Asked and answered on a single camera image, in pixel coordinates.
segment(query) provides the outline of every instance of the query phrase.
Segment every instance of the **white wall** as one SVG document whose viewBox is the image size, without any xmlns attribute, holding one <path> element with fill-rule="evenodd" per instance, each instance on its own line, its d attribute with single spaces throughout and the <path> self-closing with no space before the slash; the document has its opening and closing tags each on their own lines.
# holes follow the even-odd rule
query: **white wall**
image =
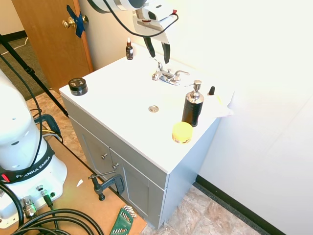
<svg viewBox="0 0 313 235">
<path fill-rule="evenodd" d="M 12 0 L 0 0 L 0 34 L 5 35 L 23 30 Z"/>
<path fill-rule="evenodd" d="M 95 68 L 125 56 L 127 32 L 80 2 Z M 200 175 L 283 232 L 313 234 L 313 2 L 170 2 L 180 16 L 172 59 L 236 87 L 235 116 L 221 121 Z M 131 12 L 119 16 L 132 25 Z"/>
</svg>

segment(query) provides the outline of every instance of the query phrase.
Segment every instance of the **soap dispenser pump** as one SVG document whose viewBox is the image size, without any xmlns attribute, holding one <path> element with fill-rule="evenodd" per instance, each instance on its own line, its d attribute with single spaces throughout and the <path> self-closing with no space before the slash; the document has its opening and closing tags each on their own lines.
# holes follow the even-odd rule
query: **soap dispenser pump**
<svg viewBox="0 0 313 235">
<path fill-rule="evenodd" d="M 192 127 L 198 125 L 198 117 L 201 113 L 204 101 L 203 95 L 199 92 L 201 83 L 200 80 L 195 80 L 193 84 L 194 90 L 189 92 L 185 99 L 184 112 L 181 121 L 189 123 Z"/>
</svg>

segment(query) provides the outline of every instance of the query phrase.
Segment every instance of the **black bottle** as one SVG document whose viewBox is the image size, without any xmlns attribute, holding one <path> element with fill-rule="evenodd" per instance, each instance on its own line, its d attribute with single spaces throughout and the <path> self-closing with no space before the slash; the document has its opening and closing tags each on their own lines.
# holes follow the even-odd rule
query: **black bottle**
<svg viewBox="0 0 313 235">
<path fill-rule="evenodd" d="M 130 38 L 127 39 L 126 58 L 128 60 L 132 60 L 134 58 L 134 49 Z"/>
<path fill-rule="evenodd" d="M 192 127 L 198 125 L 198 117 L 202 110 L 204 97 L 199 93 L 201 87 L 201 81 L 194 81 L 194 90 L 186 95 L 184 112 L 182 114 L 182 120 L 189 123 Z"/>
</svg>

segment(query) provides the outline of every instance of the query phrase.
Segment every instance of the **door knob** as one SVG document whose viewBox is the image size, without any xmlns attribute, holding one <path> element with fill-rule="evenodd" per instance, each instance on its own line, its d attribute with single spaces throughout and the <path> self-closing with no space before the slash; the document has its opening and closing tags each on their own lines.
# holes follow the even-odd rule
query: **door knob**
<svg viewBox="0 0 313 235">
<path fill-rule="evenodd" d="M 69 28 L 70 26 L 76 28 L 75 20 L 71 16 L 68 18 L 68 21 L 62 21 L 62 24 L 64 28 Z"/>
<path fill-rule="evenodd" d="M 101 159 L 105 160 L 107 155 L 108 155 L 107 153 L 106 154 L 101 154 Z"/>
<path fill-rule="evenodd" d="M 87 23 L 87 22 L 89 22 L 88 17 L 83 16 L 83 23 Z M 71 16 L 68 18 L 68 21 L 62 21 L 62 24 L 64 28 L 69 28 L 70 26 L 72 26 L 73 28 L 77 27 L 75 20 Z"/>
<path fill-rule="evenodd" d="M 119 164 L 118 164 L 118 163 L 117 163 L 117 164 L 115 164 L 115 165 L 113 164 L 113 165 L 112 165 L 113 170 L 116 170 L 118 166 L 119 166 Z"/>
</svg>

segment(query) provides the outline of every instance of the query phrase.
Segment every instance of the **dropper bottle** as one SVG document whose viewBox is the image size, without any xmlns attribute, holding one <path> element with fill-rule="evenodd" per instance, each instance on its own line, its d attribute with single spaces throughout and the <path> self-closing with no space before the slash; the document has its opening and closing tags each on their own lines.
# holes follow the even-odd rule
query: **dropper bottle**
<svg viewBox="0 0 313 235">
<path fill-rule="evenodd" d="M 128 60 L 132 60 L 134 58 L 134 50 L 133 50 L 132 42 L 130 38 L 127 39 L 126 58 Z"/>
</svg>

